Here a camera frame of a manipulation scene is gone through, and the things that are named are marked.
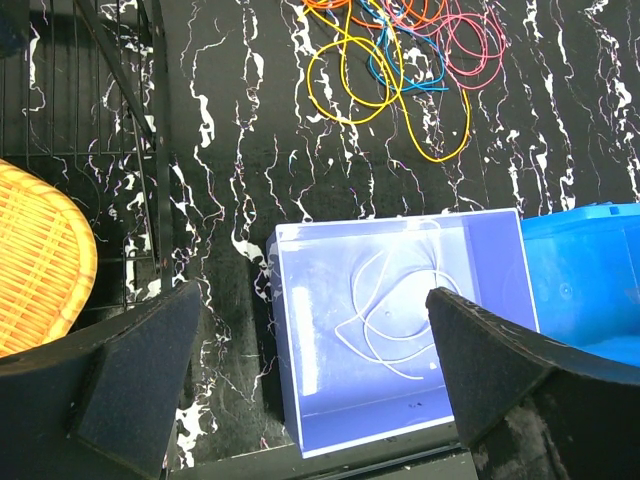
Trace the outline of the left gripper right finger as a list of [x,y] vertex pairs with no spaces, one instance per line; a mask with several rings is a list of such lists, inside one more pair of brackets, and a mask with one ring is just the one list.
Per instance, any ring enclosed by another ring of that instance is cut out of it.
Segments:
[[446,288],[432,290],[426,306],[459,440],[479,478],[638,478],[638,367]]

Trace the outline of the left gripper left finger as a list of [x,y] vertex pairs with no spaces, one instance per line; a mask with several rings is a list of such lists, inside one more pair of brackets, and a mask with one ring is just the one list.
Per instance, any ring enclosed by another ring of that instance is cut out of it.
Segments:
[[188,282],[2,358],[2,478],[160,478],[199,317]]

